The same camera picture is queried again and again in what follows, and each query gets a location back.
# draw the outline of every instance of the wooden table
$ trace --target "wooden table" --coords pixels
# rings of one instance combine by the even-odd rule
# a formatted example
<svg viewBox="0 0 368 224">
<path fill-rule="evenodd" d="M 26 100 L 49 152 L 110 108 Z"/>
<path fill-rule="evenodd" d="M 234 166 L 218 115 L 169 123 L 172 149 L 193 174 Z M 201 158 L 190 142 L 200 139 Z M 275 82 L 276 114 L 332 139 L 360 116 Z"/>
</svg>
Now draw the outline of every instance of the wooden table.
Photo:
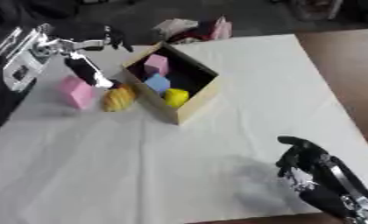
<svg viewBox="0 0 368 224">
<path fill-rule="evenodd" d="M 368 142 L 368 30 L 302 33 L 297 38 Z M 334 224 L 324 213 L 204 224 Z"/>
</svg>

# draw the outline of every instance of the blue cube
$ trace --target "blue cube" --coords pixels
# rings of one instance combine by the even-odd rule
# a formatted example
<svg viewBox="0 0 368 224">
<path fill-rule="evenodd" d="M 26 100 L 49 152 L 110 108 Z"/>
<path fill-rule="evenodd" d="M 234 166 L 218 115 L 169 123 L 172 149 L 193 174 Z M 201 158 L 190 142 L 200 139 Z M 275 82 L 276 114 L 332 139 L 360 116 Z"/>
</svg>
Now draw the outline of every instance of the blue cube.
<svg viewBox="0 0 368 224">
<path fill-rule="evenodd" d="M 170 88 L 170 80 L 161 76 L 159 73 L 155 73 L 152 77 L 147 79 L 145 84 L 160 95 Z"/>
</svg>

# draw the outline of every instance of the robotic hand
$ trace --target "robotic hand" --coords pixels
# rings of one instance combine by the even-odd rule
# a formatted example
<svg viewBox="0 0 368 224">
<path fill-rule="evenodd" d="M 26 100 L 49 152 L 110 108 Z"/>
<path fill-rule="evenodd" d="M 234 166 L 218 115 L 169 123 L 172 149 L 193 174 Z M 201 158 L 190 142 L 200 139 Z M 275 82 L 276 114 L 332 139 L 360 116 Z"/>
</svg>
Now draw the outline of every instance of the robotic hand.
<svg viewBox="0 0 368 224">
<path fill-rule="evenodd" d="M 276 163 L 300 198 L 345 223 L 368 224 L 368 189 L 338 157 L 308 140 L 280 136 L 292 147 Z"/>
<path fill-rule="evenodd" d="M 41 38 L 34 46 L 38 57 L 51 57 L 54 54 L 65 56 L 65 64 L 90 86 L 117 88 L 119 82 L 103 77 L 101 70 L 80 50 L 101 51 L 105 46 L 118 49 L 123 46 L 132 52 L 132 47 L 124 34 L 107 25 L 65 23 L 55 27 L 43 24 L 38 28 Z"/>
</svg>

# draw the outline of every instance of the table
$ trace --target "table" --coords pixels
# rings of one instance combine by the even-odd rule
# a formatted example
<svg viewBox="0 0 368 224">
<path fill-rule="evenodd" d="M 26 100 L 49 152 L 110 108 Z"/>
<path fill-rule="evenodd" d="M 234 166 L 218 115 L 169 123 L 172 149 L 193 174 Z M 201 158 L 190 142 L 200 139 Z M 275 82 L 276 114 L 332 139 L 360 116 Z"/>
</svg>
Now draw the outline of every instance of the table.
<svg viewBox="0 0 368 224">
<path fill-rule="evenodd" d="M 283 134 L 317 142 L 368 185 L 368 144 L 293 35 L 179 48 L 224 79 L 220 95 L 182 127 L 141 104 L 113 114 L 97 104 L 82 113 L 66 107 L 54 86 L 69 71 L 54 61 L 0 132 L 0 223 L 161 224 L 315 212 L 275 178 L 273 163 L 287 149 L 275 137 Z M 131 56 L 90 54 L 107 74 Z"/>
<path fill-rule="evenodd" d="M 296 36 L 368 141 L 368 29 L 300 33 Z M 282 223 L 286 219 L 287 223 L 335 222 L 328 215 L 319 213 L 217 223 Z"/>
</svg>

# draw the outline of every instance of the pink cloth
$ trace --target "pink cloth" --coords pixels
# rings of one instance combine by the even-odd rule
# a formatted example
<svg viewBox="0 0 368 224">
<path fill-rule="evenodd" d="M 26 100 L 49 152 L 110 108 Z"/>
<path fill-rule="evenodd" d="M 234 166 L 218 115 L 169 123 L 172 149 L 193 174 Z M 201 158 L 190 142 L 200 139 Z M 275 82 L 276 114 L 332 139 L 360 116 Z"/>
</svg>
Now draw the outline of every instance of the pink cloth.
<svg viewBox="0 0 368 224">
<path fill-rule="evenodd" d="M 77 109 L 86 108 L 93 99 L 93 88 L 80 78 L 69 75 L 59 85 L 65 100 Z"/>
<path fill-rule="evenodd" d="M 232 23 L 226 21 L 225 17 L 220 17 L 216 22 L 216 28 L 211 34 L 212 39 L 231 38 Z"/>
<path fill-rule="evenodd" d="M 145 63 L 145 71 L 149 75 L 159 74 L 161 76 L 165 76 L 169 73 L 167 57 L 152 54 Z"/>
</svg>

